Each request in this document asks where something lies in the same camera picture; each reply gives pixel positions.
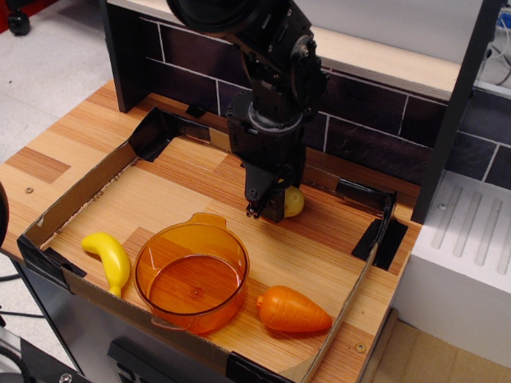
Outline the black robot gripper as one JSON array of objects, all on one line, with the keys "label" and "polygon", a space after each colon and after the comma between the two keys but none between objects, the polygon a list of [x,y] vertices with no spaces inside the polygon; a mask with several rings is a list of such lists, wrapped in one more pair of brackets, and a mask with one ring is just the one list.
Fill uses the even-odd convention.
[{"label": "black robot gripper", "polygon": [[280,222],[285,188],[297,188],[303,176],[303,114],[272,120],[255,109],[251,91],[242,91],[229,104],[227,119],[231,151],[246,171],[246,216]]}]

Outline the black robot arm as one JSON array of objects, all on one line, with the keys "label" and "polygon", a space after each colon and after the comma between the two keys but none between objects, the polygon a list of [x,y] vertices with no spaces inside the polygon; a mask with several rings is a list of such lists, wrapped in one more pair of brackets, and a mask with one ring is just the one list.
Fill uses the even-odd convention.
[{"label": "black robot arm", "polygon": [[247,215],[276,223],[306,160],[304,125],[315,118],[328,76],[311,22],[293,1],[170,1],[188,28],[239,48],[252,84],[228,106],[232,153],[245,169]]}]

